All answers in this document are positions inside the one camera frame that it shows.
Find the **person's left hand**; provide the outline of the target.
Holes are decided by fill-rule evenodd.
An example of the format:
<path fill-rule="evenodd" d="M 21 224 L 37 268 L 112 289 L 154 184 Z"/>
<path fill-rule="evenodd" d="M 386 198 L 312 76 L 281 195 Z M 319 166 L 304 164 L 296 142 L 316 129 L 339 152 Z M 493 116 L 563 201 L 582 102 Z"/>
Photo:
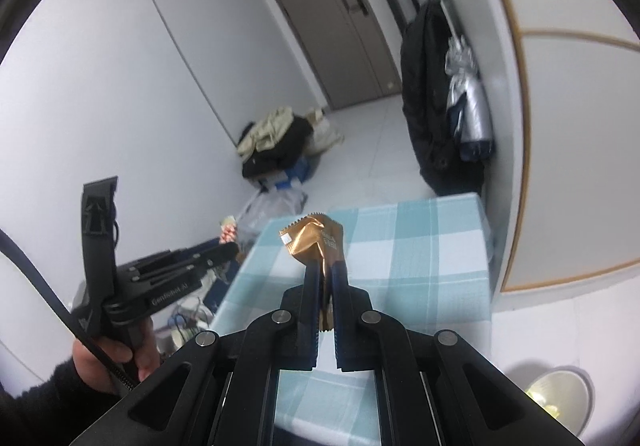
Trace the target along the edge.
<path fill-rule="evenodd" d="M 142 333 L 142 344 L 134 351 L 110 338 L 99 338 L 96 340 L 96 345 L 116 364 L 128 364 L 133 360 L 137 367 L 138 380 L 144 381 L 160 367 L 160 353 L 156 347 L 152 319 L 146 318 L 140 323 L 139 328 Z M 108 370 L 78 340 L 73 344 L 72 361 L 79 378 L 89 388 L 102 393 L 116 393 L 116 385 Z"/>

